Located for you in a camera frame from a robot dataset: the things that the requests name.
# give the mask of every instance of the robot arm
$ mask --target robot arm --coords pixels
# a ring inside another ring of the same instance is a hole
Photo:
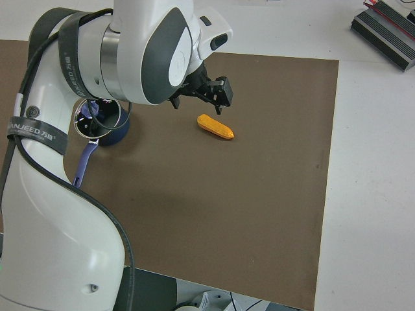
[[[228,83],[212,82],[203,63],[231,37],[214,11],[196,14],[192,0],[115,0],[113,16],[66,16],[30,63],[9,125],[0,310],[112,310],[125,249],[134,266],[119,222],[65,174],[65,138],[80,97],[159,104],[191,95],[218,109],[230,105]]]

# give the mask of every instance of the brown cardboard surface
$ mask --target brown cardboard surface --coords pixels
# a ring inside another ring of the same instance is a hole
[[[26,46],[0,41],[0,161]],[[232,107],[135,105],[128,135],[92,155],[82,188],[126,227],[139,268],[312,310],[338,62],[218,53],[206,64],[230,78]],[[235,139],[200,129],[201,113]],[[70,178],[86,143],[71,129]]]

